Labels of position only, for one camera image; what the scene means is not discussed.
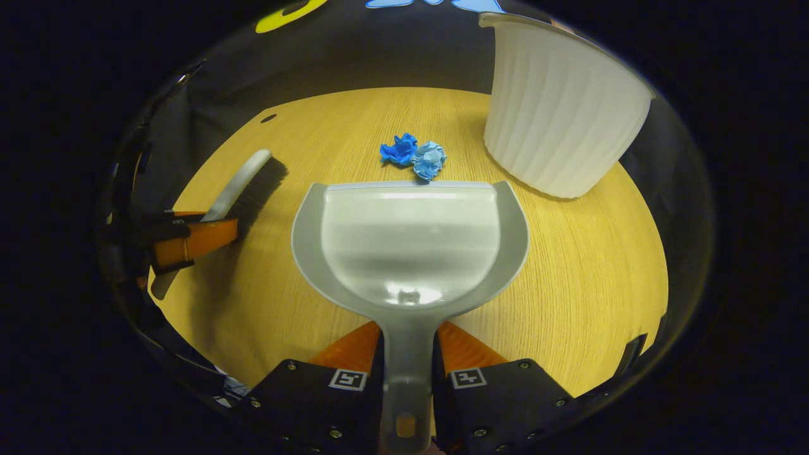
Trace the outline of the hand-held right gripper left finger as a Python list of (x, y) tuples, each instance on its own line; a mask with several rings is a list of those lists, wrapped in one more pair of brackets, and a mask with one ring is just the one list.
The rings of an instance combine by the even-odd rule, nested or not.
[(379, 451), (384, 339), (368, 322), (311, 360), (281, 360), (237, 415), (281, 454)]

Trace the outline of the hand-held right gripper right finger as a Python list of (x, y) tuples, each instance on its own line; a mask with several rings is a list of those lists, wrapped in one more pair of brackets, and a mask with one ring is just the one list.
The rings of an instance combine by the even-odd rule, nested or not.
[(526, 454), (576, 409), (537, 362), (509, 361), (454, 323), (439, 326), (433, 354), (434, 440), (446, 454)]

